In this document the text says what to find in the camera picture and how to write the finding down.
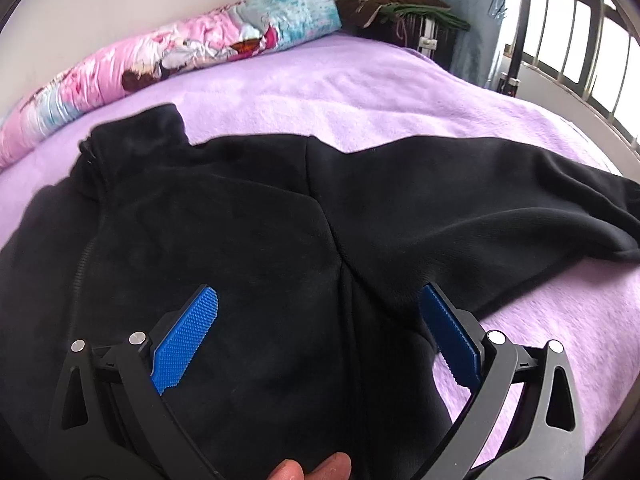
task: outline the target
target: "black gripper frame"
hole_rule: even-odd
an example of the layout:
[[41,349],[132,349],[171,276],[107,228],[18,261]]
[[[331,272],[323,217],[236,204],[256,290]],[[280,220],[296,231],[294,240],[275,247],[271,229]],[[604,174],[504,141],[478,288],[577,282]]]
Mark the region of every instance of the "black gripper frame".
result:
[[142,344],[84,343],[67,353],[49,419],[52,480],[223,480],[150,377],[155,346],[203,288],[165,314]]
[[[437,285],[430,285],[476,346],[482,380],[412,480],[581,480],[582,416],[564,347],[554,340],[544,348],[514,345],[501,332],[490,336],[475,317],[453,307]],[[516,383],[524,387],[497,456],[474,468]]]

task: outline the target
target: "metal rod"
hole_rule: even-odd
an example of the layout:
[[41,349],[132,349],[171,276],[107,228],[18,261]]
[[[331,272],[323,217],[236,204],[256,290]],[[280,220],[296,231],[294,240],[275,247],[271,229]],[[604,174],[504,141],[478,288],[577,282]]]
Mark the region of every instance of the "metal rod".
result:
[[584,92],[582,93],[582,100],[587,101],[593,91],[593,85],[596,79],[596,67],[598,65],[598,58],[600,57],[600,43],[602,42],[602,29],[604,27],[604,0],[599,1],[600,4],[600,17],[598,19],[598,39],[595,45],[595,54],[591,60],[591,66],[589,68],[589,75],[587,77],[586,84],[584,85]]
[[571,18],[571,30],[569,31],[569,41],[566,44],[566,52],[564,53],[564,61],[562,62],[562,68],[558,73],[558,82],[562,82],[562,79],[564,79],[564,69],[566,68],[566,62],[569,59],[569,51],[571,50],[571,44],[574,40],[575,13],[577,9],[578,9],[578,0],[574,0],[574,15]]
[[542,18],[542,30],[540,31],[540,40],[538,41],[538,48],[536,49],[536,55],[533,58],[533,66],[538,66],[538,57],[540,56],[540,48],[542,48],[542,40],[545,37],[546,29],[546,16],[549,12],[549,0],[545,2],[545,15]]
[[618,90],[618,97],[616,97],[616,104],[613,105],[613,109],[611,110],[611,113],[609,114],[609,123],[613,122],[613,116],[616,113],[616,110],[618,109],[618,104],[620,102],[620,96],[622,95],[622,89],[625,85],[625,79],[626,79],[626,69],[629,68],[629,55],[631,54],[631,34],[628,35],[628,41],[626,42],[626,61],[625,61],[625,70],[622,73],[622,81],[620,82],[620,90]]
[[529,26],[529,11],[531,10],[531,0],[520,0],[520,13],[518,15],[518,26],[516,28],[516,41],[511,55],[511,64],[507,72],[509,78],[517,79],[520,65],[522,63],[522,53],[524,51],[524,40],[527,36]]

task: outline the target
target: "metal railing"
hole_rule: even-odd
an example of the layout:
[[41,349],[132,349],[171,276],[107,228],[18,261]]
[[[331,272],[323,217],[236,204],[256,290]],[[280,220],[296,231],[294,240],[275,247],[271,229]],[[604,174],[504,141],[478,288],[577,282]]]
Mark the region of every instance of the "metal railing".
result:
[[[612,0],[612,2],[616,6],[615,9],[606,5],[605,0],[573,0],[573,1],[574,1],[574,5],[573,5],[572,18],[571,18],[571,25],[569,29],[569,38],[567,41],[566,51],[564,53],[564,58],[562,61],[561,68],[559,70],[556,70],[553,67],[550,67],[545,63],[543,63],[540,59],[540,52],[542,49],[543,41],[545,39],[545,31],[546,31],[546,26],[548,22],[549,12],[553,12],[553,9],[550,9],[550,0],[545,0],[542,29],[540,30],[540,38],[538,39],[537,47],[533,54],[528,54],[524,52],[522,54],[522,59],[525,63],[527,63],[527,65],[530,68],[540,73],[543,73],[545,76],[548,76],[554,79],[558,84],[562,85],[564,88],[573,92],[585,104],[591,107],[595,114],[600,115],[600,117],[613,130],[617,131],[617,133],[619,133],[620,136],[626,140],[629,148],[634,150],[636,155],[638,155],[638,151],[639,151],[638,136],[633,136],[616,119],[616,111],[618,110],[618,105],[620,104],[620,99],[622,97],[623,89],[625,87],[626,80],[630,76],[628,74],[628,69],[629,69],[629,58],[631,54],[631,43],[633,38],[636,38],[636,41],[638,40],[638,31],[635,30],[631,20],[624,13],[619,2],[617,2],[616,0]],[[579,81],[576,82],[566,77],[565,69],[569,61],[570,51],[574,41],[577,9],[578,9],[578,3],[580,2],[586,4],[591,9],[591,18],[590,18],[588,40],[587,40],[586,51],[584,55],[584,61],[582,64],[580,79]],[[598,60],[601,56],[602,35],[604,30],[605,18],[609,18],[613,20],[619,26],[623,27],[627,33],[626,59],[624,63],[622,81],[620,82],[620,87],[618,88],[615,104],[613,105],[611,110],[606,109],[601,103],[599,103],[593,97],[593,89],[596,83],[596,76],[597,76],[597,70],[598,70]],[[506,54],[508,56],[511,56],[513,54],[513,45],[515,44],[515,41],[516,41],[516,38],[514,38],[514,40],[511,41],[511,44],[508,44],[506,47]]]

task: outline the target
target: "hoodie zipper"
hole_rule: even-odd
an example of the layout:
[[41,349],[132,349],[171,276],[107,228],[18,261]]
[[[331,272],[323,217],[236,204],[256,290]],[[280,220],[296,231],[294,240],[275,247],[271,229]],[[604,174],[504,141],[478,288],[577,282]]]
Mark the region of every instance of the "hoodie zipper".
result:
[[97,241],[100,228],[104,225],[107,219],[107,208],[104,204],[104,183],[99,177],[98,158],[95,156],[94,150],[91,146],[91,139],[85,139],[80,143],[80,152],[85,156],[86,161],[93,168],[92,175],[95,181],[95,187],[98,192],[98,231],[84,246],[78,264],[76,265],[76,272],[71,287],[71,310],[69,315],[68,331],[66,336],[67,348],[70,347],[75,336],[76,325],[78,324],[78,316],[80,314],[80,295],[82,293],[82,285],[84,283],[84,277],[86,276],[86,270],[89,263],[91,254],[94,251],[95,243]]

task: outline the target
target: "metal screw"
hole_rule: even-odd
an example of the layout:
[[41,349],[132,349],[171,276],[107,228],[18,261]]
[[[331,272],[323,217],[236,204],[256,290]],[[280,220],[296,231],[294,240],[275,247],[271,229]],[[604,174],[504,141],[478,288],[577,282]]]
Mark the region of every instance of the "metal screw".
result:
[[559,341],[556,341],[555,339],[552,339],[551,341],[549,341],[549,349],[555,352],[556,354],[561,354],[564,351],[564,347],[562,346],[562,343]]
[[142,345],[145,342],[146,334],[144,332],[134,332],[129,336],[129,342],[132,345]]
[[495,345],[504,345],[507,342],[506,336],[499,330],[491,330],[488,333],[489,341]]
[[82,339],[77,339],[71,343],[71,351],[79,352],[84,348],[84,341]]

